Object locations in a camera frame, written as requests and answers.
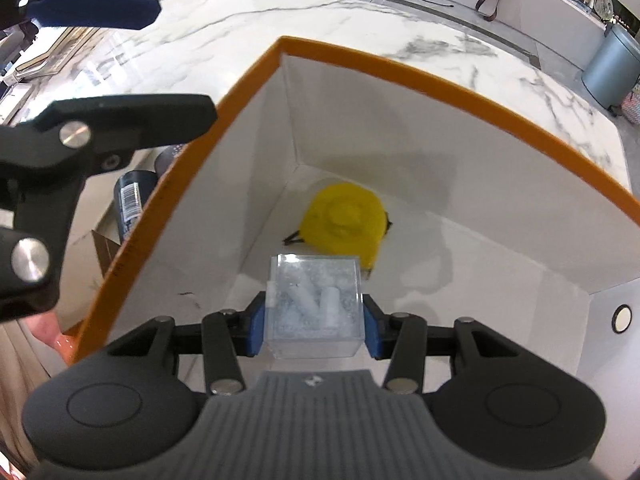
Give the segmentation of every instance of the blue-grey trash bin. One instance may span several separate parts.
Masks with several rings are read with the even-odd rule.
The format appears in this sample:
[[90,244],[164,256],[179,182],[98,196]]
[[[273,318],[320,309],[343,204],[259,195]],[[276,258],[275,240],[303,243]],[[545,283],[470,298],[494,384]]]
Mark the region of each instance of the blue-grey trash bin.
[[604,108],[619,105],[640,76],[640,45],[616,23],[582,73],[582,82]]

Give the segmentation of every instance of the beige fabric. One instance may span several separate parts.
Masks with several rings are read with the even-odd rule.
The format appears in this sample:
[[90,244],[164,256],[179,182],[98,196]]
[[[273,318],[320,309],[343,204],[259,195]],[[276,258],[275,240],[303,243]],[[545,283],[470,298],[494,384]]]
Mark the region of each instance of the beige fabric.
[[33,465],[37,460],[20,414],[29,393],[48,378],[18,322],[0,325],[0,438],[9,451]]

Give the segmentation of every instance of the marble table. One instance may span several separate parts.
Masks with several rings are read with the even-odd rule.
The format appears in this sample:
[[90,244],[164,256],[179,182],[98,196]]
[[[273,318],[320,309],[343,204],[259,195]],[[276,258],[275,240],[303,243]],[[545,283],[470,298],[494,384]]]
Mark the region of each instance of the marble table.
[[538,124],[630,189],[614,124],[540,70],[494,46],[398,9],[357,0],[161,0],[140,31],[100,31],[57,75],[33,81],[21,111],[56,99],[196,92],[213,101],[279,36],[388,57],[455,82]]

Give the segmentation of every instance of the transparent plastic box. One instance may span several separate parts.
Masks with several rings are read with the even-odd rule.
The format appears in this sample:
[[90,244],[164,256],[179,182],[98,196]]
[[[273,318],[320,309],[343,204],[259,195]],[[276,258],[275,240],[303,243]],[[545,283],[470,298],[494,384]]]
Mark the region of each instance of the transparent plastic box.
[[364,341],[358,258],[273,257],[264,339],[277,358],[355,355]]

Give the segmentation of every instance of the barcode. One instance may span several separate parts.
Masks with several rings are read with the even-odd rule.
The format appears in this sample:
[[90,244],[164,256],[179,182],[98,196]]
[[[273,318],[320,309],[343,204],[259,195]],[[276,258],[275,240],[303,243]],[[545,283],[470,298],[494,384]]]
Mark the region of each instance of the barcode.
[[142,214],[142,200],[138,183],[127,184],[120,190],[120,203],[122,204],[122,221],[128,222]]

